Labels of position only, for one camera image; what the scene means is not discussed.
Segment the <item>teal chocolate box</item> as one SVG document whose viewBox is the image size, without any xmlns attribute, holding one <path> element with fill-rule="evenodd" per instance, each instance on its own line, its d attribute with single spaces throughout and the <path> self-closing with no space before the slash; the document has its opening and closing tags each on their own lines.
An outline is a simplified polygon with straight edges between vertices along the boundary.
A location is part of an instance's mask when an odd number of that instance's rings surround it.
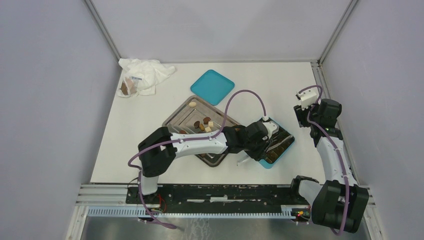
<svg viewBox="0 0 424 240">
<path fill-rule="evenodd" d="M 267 121 L 260 119 L 262 122 L 274 121 L 272 118 L 269 118 Z M 265 169 L 271 169 L 285 154 L 285 152 L 293 145 L 295 142 L 295 137 L 284 129 L 280 124 L 279 131 L 271 136 L 268 142 L 268 146 L 265 149 L 265 155 L 261 159 L 259 164 Z"/>
</svg>

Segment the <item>steel tray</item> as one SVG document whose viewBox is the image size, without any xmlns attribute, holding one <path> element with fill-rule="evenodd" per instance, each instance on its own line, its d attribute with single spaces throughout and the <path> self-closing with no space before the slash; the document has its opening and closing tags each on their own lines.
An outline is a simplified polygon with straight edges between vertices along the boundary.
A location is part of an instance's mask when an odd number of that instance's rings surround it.
<svg viewBox="0 0 424 240">
<path fill-rule="evenodd" d="M 212 131 L 221 128 L 224 120 L 224 112 L 211 105 L 202 98 L 192 95 L 178 107 L 162 124 L 168 127 L 171 133 L 185 132 L 188 134 L 201 133 L 201 128 L 195 127 L 195 123 L 201 123 L 205 128 L 209 126 L 204 123 L 205 118 L 210 118 L 213 125 L 210 126 Z"/>
</svg>

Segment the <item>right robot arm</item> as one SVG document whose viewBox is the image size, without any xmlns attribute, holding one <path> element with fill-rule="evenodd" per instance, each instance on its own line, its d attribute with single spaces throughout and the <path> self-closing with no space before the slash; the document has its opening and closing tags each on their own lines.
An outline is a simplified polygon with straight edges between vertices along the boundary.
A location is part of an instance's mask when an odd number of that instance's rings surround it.
<svg viewBox="0 0 424 240">
<path fill-rule="evenodd" d="M 300 127 L 310 136 L 322 160 L 325 182 L 298 175 L 292 180 L 289 199 L 307 201 L 310 218 L 336 235 L 356 233 L 369 201 L 369 191 L 355 180 L 344 152 L 342 132 L 336 128 L 342 105 L 332 99 L 301 100 L 294 108 Z"/>
</svg>

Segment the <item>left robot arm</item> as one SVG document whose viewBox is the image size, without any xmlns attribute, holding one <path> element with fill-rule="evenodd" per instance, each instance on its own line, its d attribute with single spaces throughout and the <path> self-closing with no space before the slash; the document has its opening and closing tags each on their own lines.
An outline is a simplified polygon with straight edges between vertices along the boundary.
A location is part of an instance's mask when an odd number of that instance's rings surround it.
<svg viewBox="0 0 424 240">
<path fill-rule="evenodd" d="M 248 126 L 225 126 L 222 130 L 197 134 L 171 133 L 167 127 L 160 127 L 138 145 L 141 173 L 137 196 L 145 204 L 153 203 L 159 176 L 181 157 L 245 152 L 251 159 L 261 160 L 278 128 L 272 121 L 261 120 Z"/>
</svg>

